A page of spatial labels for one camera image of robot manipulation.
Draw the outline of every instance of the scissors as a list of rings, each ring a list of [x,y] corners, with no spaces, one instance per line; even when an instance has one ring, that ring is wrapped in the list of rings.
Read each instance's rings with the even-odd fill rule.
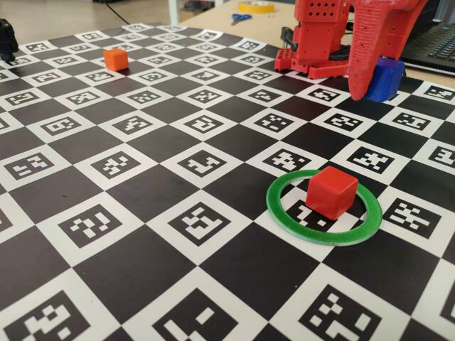
[[[233,22],[231,23],[231,25],[235,25],[236,23],[239,23],[241,21],[251,19],[251,18],[252,18],[251,14],[233,14],[232,15]]]

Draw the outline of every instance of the desk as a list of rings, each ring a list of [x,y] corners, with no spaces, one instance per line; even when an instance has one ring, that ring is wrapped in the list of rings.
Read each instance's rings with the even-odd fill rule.
[[[245,36],[260,40],[274,46],[282,46],[282,41],[279,38],[281,27],[288,26],[293,28],[297,24],[294,18],[294,5],[274,3],[274,13],[253,14],[252,20],[232,26],[231,14],[238,12],[238,2],[231,0],[222,6],[217,6],[199,16],[184,21],[181,25],[217,30],[236,36]],[[343,42],[350,43],[351,39],[352,36],[346,36]],[[416,70],[411,67],[407,67],[406,72],[408,77],[427,80],[448,87],[455,87],[455,80],[451,76]]]

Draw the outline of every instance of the green ring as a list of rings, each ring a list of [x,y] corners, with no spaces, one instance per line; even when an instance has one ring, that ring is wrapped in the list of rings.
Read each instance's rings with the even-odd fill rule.
[[[382,210],[375,196],[360,183],[357,187],[357,195],[365,204],[367,217],[355,229],[337,233],[322,232],[303,226],[287,214],[281,203],[283,189],[293,181],[310,178],[317,173],[319,173],[319,170],[297,170],[280,176],[270,185],[267,191],[267,207],[273,218],[285,230],[296,235],[298,238],[322,245],[344,247],[364,242],[366,239],[372,237],[381,225]]]

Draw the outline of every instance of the tape roll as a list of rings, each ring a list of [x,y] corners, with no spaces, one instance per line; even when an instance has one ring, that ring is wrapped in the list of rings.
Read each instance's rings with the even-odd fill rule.
[[[248,13],[273,12],[273,4],[266,1],[244,1],[239,3],[239,11]]]

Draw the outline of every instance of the black laptop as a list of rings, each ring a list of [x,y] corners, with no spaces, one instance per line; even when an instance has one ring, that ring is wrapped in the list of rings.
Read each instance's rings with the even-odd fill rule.
[[[429,0],[403,50],[408,66],[455,76],[455,24],[434,21],[439,0]]]

